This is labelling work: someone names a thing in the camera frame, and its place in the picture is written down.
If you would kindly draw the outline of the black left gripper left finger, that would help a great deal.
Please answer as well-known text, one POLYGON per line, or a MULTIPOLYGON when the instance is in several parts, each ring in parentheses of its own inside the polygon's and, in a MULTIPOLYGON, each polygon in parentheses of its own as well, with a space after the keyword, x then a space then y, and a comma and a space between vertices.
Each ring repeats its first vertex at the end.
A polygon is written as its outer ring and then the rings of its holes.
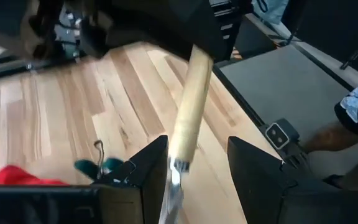
POLYGON ((158 223, 166 135, 90 185, 0 185, 0 223, 158 223))

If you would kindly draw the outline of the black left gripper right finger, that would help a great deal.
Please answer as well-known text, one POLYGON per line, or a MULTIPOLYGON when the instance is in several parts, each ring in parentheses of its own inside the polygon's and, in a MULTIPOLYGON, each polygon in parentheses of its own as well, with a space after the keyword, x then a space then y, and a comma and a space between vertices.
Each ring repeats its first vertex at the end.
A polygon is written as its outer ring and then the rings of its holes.
POLYGON ((235 136, 227 157, 248 223, 358 223, 358 190, 329 185, 235 136))

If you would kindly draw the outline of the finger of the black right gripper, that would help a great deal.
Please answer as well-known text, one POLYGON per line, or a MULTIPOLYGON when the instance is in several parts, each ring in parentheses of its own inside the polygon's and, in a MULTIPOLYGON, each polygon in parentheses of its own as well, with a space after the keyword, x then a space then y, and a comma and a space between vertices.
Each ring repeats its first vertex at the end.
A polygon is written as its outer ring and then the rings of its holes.
POLYGON ((211 1, 214 16, 218 20, 220 30, 226 44, 225 53, 216 61, 229 60, 240 28, 240 10, 237 0, 211 1))
POLYGON ((109 50, 106 45, 111 18, 107 15, 86 16, 80 23, 80 45, 94 58, 102 58, 109 50))

